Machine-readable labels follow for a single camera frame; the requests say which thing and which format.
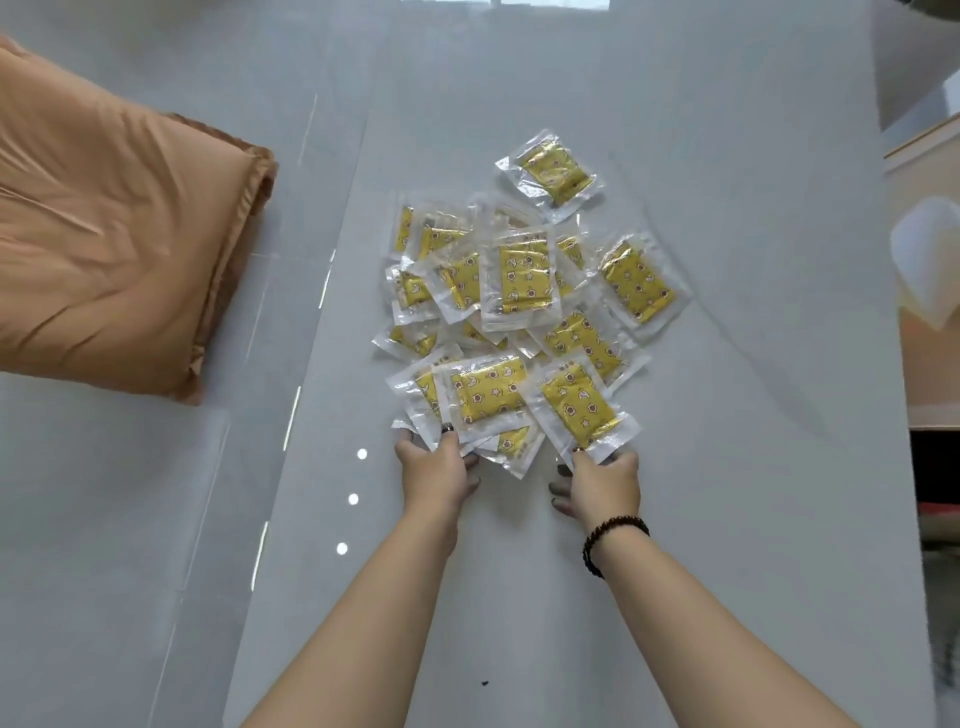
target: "white table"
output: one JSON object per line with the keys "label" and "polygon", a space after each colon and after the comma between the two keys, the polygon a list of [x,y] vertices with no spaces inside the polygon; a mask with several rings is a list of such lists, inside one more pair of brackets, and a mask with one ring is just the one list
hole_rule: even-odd
{"label": "white table", "polygon": [[[651,348],[650,372],[617,395],[644,425],[636,447],[654,535],[857,720],[933,724],[864,17],[834,0],[400,6],[226,726],[400,510],[388,430],[397,403],[383,384],[395,365],[370,344],[385,323],[390,190],[466,197],[544,126],[607,179],[591,226],[628,228],[647,200],[696,289]],[[485,469],[411,726],[671,724],[603,584],[580,563],[581,535],[549,507],[553,458],[546,446],[522,482]]]}

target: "hand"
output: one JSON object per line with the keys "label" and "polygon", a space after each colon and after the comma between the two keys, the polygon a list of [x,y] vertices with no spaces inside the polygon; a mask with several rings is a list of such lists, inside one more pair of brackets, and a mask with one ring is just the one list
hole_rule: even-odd
{"label": "hand", "polygon": [[475,454],[460,456],[460,438],[450,430],[440,438],[433,452],[413,443],[413,434],[406,435],[394,447],[403,466],[403,513],[428,517],[460,517],[464,502],[480,485],[480,476],[467,473],[477,464]]}
{"label": "hand", "polygon": [[[587,533],[607,519],[635,516],[640,510],[636,453],[623,452],[614,458],[609,465],[597,465],[585,452],[575,450],[572,481],[550,483],[553,507],[579,521]],[[569,473],[566,465],[557,470]]]}

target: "person's left hand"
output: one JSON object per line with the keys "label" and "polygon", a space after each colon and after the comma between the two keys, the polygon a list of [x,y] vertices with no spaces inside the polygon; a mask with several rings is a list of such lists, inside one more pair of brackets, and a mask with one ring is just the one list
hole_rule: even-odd
{"label": "person's left hand", "polygon": [[403,466],[403,513],[456,522],[464,502],[480,485],[480,476],[468,473],[479,457],[461,457],[460,438],[452,430],[443,434],[433,452],[414,445],[413,433],[404,432],[395,445]]}

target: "forearm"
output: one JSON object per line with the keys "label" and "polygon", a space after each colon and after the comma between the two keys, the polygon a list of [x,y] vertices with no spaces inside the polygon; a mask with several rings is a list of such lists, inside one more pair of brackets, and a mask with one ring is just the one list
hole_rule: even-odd
{"label": "forearm", "polygon": [[682,728],[855,725],[638,529],[593,558]]}
{"label": "forearm", "polygon": [[447,516],[404,516],[246,728],[402,726],[454,529]]}

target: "orange cushion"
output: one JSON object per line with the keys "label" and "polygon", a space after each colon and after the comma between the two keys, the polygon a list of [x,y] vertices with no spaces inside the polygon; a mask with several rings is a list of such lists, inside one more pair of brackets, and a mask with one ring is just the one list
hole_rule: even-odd
{"label": "orange cushion", "polygon": [[273,154],[2,36],[0,98],[0,370],[199,401]]}

